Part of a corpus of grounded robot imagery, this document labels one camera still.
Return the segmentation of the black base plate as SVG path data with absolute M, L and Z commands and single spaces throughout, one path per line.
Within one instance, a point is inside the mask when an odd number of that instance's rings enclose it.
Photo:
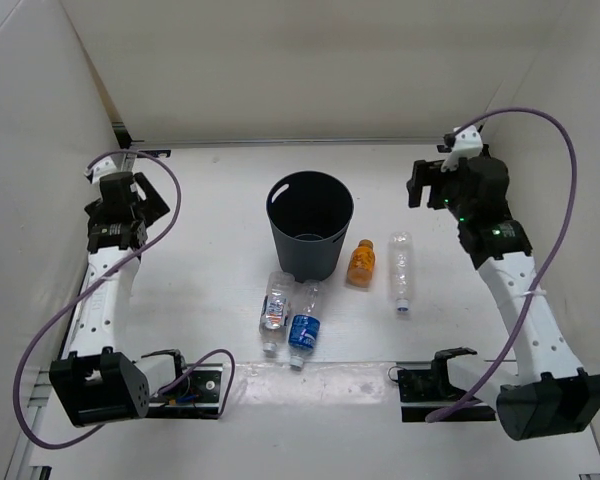
M 388 379 L 398 387 L 403 423 L 424 423 L 427 415 L 446 408 L 459 400 L 465 392 L 455 387 L 439 387 L 427 363 L 396 363 L 387 371 Z M 444 422 L 493 422 L 495 412 L 486 404 L 474 400 L 468 406 L 451 414 Z
M 203 364 L 167 396 L 156 396 L 149 404 L 149 419 L 217 420 L 222 387 L 228 370 L 219 363 Z

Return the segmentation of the clear bottle white orange label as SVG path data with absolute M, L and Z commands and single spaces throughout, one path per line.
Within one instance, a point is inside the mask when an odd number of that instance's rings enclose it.
M 259 319 L 262 350 L 267 357 L 275 357 L 278 347 L 287 340 L 294 290 L 292 274 L 282 271 L 270 274 Z

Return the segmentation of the left aluminium frame rail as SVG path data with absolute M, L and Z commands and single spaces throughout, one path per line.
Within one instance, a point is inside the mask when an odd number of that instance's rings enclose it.
M 86 275 L 82 276 L 82 280 L 81 289 L 86 286 Z M 75 288 L 75 292 L 69 299 L 62 303 L 62 316 L 56 317 L 56 313 L 54 313 L 52 318 L 36 331 L 16 367 L 12 385 L 12 407 L 18 424 L 19 435 L 14 451 L 9 459 L 7 471 L 4 474 L 5 479 L 30 479 L 35 473 L 38 473 L 39 477 L 43 478 L 44 471 L 48 470 L 47 467 L 38 468 L 28 466 L 31 449 L 37 445 L 38 441 L 45 443 L 45 440 L 37 437 L 36 431 L 38 430 L 38 426 L 36 425 L 36 421 L 42 418 L 42 412 L 47 401 L 45 399 L 42 406 L 31 406 L 29 404 L 32 399 L 34 386 L 43 368 L 35 367 L 33 370 L 30 370 L 28 362 L 31 354 L 40 347 L 43 337 L 52 329 L 56 329 L 57 326 L 59 332 L 62 334 L 62 344 L 58 352 L 52 355 L 52 359 L 55 360 L 62 354 L 64 348 L 68 346 L 69 337 L 73 332 L 76 322 L 79 320 L 82 301 L 77 301 L 76 298 L 81 289 L 78 290 Z

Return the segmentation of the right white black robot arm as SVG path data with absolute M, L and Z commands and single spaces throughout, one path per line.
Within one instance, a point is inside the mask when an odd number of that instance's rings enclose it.
M 493 296 L 509 334 L 505 350 L 518 368 L 510 374 L 499 360 L 484 367 L 470 349 L 437 352 L 430 390 L 444 400 L 464 395 L 426 420 L 441 422 L 480 400 L 513 440 L 578 433 L 600 410 L 600 374 L 585 371 L 557 325 L 531 243 L 509 209 L 508 186 L 505 163 L 491 157 L 462 158 L 455 170 L 441 161 L 413 165 L 409 206 L 419 207 L 428 188 L 428 207 L 445 208 L 457 220 L 460 244 Z

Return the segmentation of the clear unlabelled plastic bottle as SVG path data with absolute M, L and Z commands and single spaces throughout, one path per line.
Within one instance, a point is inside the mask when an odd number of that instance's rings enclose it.
M 406 314 L 413 299 L 413 241 L 408 232 L 395 232 L 389 242 L 391 296 L 398 314 Z

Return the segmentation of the clear bottle blue label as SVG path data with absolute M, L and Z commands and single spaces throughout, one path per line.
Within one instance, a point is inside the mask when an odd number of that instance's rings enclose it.
M 289 365 L 300 371 L 314 353 L 321 327 L 325 286 L 317 280 L 304 282 L 295 299 L 293 318 L 289 330 Z

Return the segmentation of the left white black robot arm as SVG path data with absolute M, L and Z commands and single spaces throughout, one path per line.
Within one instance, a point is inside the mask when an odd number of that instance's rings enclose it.
M 137 252 L 147 229 L 169 208 L 142 173 L 118 172 L 96 178 L 99 199 L 86 206 L 88 283 L 94 292 L 80 308 L 68 356 L 52 363 L 50 381 L 76 427 L 138 419 L 160 391 L 184 397 L 191 377 L 176 350 L 134 361 L 122 351 Z

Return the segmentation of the left blue corner sticker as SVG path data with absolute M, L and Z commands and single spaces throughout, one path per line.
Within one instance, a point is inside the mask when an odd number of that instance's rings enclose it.
M 145 153 L 147 155 L 151 155 L 152 157 L 155 158 L 169 158 L 172 154 L 172 151 L 170 149 L 158 149 L 158 150 L 142 150 L 142 153 Z

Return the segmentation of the orange juice bottle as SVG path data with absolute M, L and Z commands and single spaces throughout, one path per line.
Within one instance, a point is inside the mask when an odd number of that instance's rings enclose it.
M 368 288 L 375 267 L 374 245 L 371 240 L 363 239 L 351 254 L 347 268 L 347 281 L 358 288 Z

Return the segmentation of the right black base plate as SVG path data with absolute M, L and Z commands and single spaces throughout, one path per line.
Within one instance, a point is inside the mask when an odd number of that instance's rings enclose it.
M 427 415 L 446 408 L 459 400 L 465 392 L 455 387 L 439 387 L 427 363 L 396 363 L 387 371 L 388 379 L 398 387 L 403 423 L 424 423 Z M 444 422 L 493 422 L 495 412 L 486 404 L 474 400 L 468 406 L 451 414 Z

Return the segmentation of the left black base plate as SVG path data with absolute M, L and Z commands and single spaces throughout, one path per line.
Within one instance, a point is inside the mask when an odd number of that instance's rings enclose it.
M 156 396 L 149 404 L 149 419 L 217 420 L 222 387 L 228 370 L 219 363 L 203 364 L 167 396 Z

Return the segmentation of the dark grey plastic bin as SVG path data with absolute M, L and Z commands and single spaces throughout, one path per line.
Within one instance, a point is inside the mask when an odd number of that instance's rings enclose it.
M 334 273 L 354 213 L 340 180 L 318 171 L 290 174 L 271 188 L 266 213 L 282 271 L 298 282 Z

